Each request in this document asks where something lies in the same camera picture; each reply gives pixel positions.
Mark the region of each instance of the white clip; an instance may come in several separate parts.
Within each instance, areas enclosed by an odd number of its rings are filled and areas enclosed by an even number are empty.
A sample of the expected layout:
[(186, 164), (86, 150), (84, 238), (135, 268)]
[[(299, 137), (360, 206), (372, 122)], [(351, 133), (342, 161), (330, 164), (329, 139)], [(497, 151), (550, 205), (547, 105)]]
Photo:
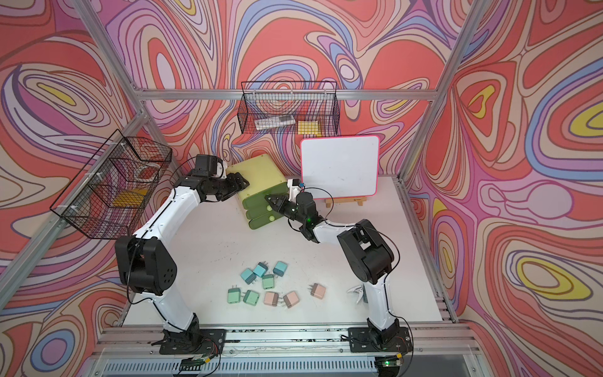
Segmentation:
[(353, 288), (347, 290), (347, 293), (358, 293), (358, 298), (356, 299), (356, 305), (362, 300), (364, 296), (364, 287), (362, 285), (357, 285)]

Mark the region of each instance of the white table surface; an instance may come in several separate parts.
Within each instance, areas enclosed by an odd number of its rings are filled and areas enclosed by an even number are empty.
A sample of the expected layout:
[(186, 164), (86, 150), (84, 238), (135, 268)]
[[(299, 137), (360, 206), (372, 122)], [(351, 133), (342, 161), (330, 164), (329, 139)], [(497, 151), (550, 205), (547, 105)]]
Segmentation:
[[(328, 210), (317, 200), (323, 216)], [(363, 206), (337, 203), (329, 220), (354, 223), (370, 220), (400, 248), (402, 262), (390, 274), (390, 308), (409, 322), (441, 321), (441, 314), (411, 229), (391, 177), (380, 177), (377, 194)], [(392, 247), (397, 260), (397, 253)], [(222, 203), (203, 203), (195, 208), (168, 245), (178, 272), (175, 284), (185, 302), (207, 325), (270, 325), (366, 322), (368, 307), (356, 302), (346, 291), (360, 284), (339, 246), (307, 241), (287, 225), (286, 218), (257, 230), (247, 226), (237, 198)], [(277, 277), (273, 290), (280, 294), (296, 291), (300, 303), (291, 309), (264, 305), (265, 290), (260, 279), (245, 284), (240, 275), (267, 262), (269, 272), (277, 261), (289, 265), (284, 277)], [(312, 297), (309, 285), (319, 283), (327, 290), (323, 300)], [(256, 306), (228, 304), (227, 290), (233, 286), (260, 293)], [(162, 320), (148, 300), (133, 305), (125, 325), (160, 325)]]

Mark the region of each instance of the yellow sponge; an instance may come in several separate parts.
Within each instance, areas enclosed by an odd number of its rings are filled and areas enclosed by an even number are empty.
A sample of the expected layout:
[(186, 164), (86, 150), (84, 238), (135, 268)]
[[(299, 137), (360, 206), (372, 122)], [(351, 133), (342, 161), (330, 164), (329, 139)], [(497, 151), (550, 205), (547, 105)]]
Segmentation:
[(320, 128), (318, 126), (317, 121), (306, 122), (299, 121), (297, 122), (297, 133), (300, 135), (316, 135), (321, 137)]
[(147, 194), (148, 189), (132, 189), (132, 191), (122, 191), (113, 199), (113, 207), (138, 207)]

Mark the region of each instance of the green storage drawer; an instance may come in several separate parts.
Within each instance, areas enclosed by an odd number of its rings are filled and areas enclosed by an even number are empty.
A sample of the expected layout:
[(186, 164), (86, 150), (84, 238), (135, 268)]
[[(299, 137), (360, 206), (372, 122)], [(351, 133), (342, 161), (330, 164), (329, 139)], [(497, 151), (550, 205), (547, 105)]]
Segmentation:
[(249, 181), (249, 187), (237, 194), (246, 210), (245, 216), (250, 220), (249, 228), (257, 229), (283, 217), (272, 211), (265, 199), (268, 194), (286, 194), (289, 191), (287, 179), (270, 155), (262, 154), (239, 162), (228, 167), (226, 172), (241, 173)]

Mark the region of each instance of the metal frame bar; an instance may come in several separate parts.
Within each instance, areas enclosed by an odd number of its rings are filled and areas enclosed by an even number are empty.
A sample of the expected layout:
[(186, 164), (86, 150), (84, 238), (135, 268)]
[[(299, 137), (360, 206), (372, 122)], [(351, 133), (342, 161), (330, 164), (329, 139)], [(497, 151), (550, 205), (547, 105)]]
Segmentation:
[(458, 322), (456, 311), (454, 310), (454, 306), (450, 301), (450, 297), (448, 297), (448, 293), (444, 289), (444, 283), (442, 282), (441, 275), (435, 268), (435, 259), (433, 254), (429, 251), (429, 242), (423, 237), (421, 224), (418, 222), (418, 218), (415, 215), (414, 210), (412, 210), (411, 199), (403, 182), (397, 182), (396, 191), (400, 197), (400, 202), (402, 204), (402, 208), (404, 209), (404, 213), (406, 214), (408, 224), (411, 227), (412, 236), (417, 245), (419, 255), (421, 256), (421, 261), (423, 262), (423, 267), (427, 273), (427, 278), (429, 279), (432, 288), (435, 290), (435, 295), (444, 299), (448, 313), (450, 313), (450, 320), (452, 323), (456, 323)]
[[(414, 322), (409, 323), (415, 339), (415, 352), (427, 354), (480, 354), (481, 350), (473, 331), (465, 323)], [(341, 341), (347, 329), (366, 326), (365, 323), (336, 323), (332, 325), (202, 325), (204, 329), (226, 329), (224, 354), (246, 353), (258, 347), (265, 352), (255, 356), (305, 356), (350, 355), (349, 345)], [(173, 357), (160, 355), (159, 346), (151, 343), (163, 338), (163, 328), (157, 325), (123, 326), (107, 328), (99, 337), (93, 356), (100, 357), (105, 348), (128, 349), (120, 357), (148, 356), (150, 358)], [(373, 352), (363, 355), (383, 355)]]
[[(136, 95), (140, 101), (152, 100), (240, 100), (240, 89), (139, 89)], [(433, 89), (407, 90), (337, 90), (339, 100), (428, 100), (433, 101), (438, 92)]]
[[(104, 56), (105, 61), (115, 74), (126, 97), (130, 100), (134, 108), (137, 111), (142, 112), (147, 118), (147, 130), (153, 140), (167, 145), (168, 143), (155, 122), (155, 119), (149, 114), (146, 105), (138, 98), (138, 95), (134, 90), (133, 80), (131, 80), (124, 62), (119, 58), (119, 54), (117, 53), (117, 50), (115, 50), (115, 46), (113, 45), (113, 42), (111, 42), (105, 26), (101, 22), (101, 19), (98, 17), (94, 8), (92, 8), (92, 3), (89, 0), (72, 0), (72, 3), (75, 10), (80, 15), (80, 19), (84, 23), (88, 33), (90, 33), (90, 36)], [(176, 161), (172, 161), (171, 166), (172, 169), (176, 169), (178, 165), (176, 164)]]
[(465, 18), (465, 22), (461, 27), (461, 31), (456, 40), (454, 47), (452, 48), (452, 53), (450, 54), (450, 58), (446, 62), (444, 66), (444, 71), (442, 71), (442, 75), (436, 87), (438, 95), (436, 96), (433, 103), (425, 110), (425, 114), (423, 115), (423, 120), (419, 125), (419, 129), (417, 130), (415, 137), (412, 139), (411, 145), (409, 146), (409, 150), (406, 154), (406, 157), (402, 161), (400, 166), (400, 172), (398, 173), (398, 177), (405, 177), (412, 165), (411, 162), (415, 160), (421, 149), (423, 148), (423, 144), (429, 130), (431, 129), (433, 123), (437, 119), (438, 112), (440, 111), (440, 107), (444, 105), (444, 100), (446, 99), (446, 94), (450, 84), (452, 84), (452, 80), (456, 71), (458, 70), (461, 62), (463, 61), (463, 57), (465, 56), (465, 51), (469, 47), (473, 36), (475, 35), (475, 31), (478, 28), (486, 9), (490, 5), (491, 0), (474, 0), (467, 17)]
[[(124, 128), (122, 133), (126, 136), (133, 136), (138, 133), (145, 117), (138, 113)], [(106, 151), (90, 167), (88, 174), (94, 174), (103, 162), (108, 158), (116, 144), (109, 145)], [(78, 185), (65, 197), (61, 204), (70, 203), (84, 188), (88, 179), (81, 180)], [(50, 212), (48, 220), (38, 230), (27, 245), (17, 254), (17, 256), (8, 264), (2, 275), (0, 275), (0, 310), (4, 309), (6, 304), (13, 297), (15, 292), (21, 287), (25, 279), (30, 275), (33, 269), (54, 241), (65, 228), (66, 221), (61, 219), (55, 213)]]

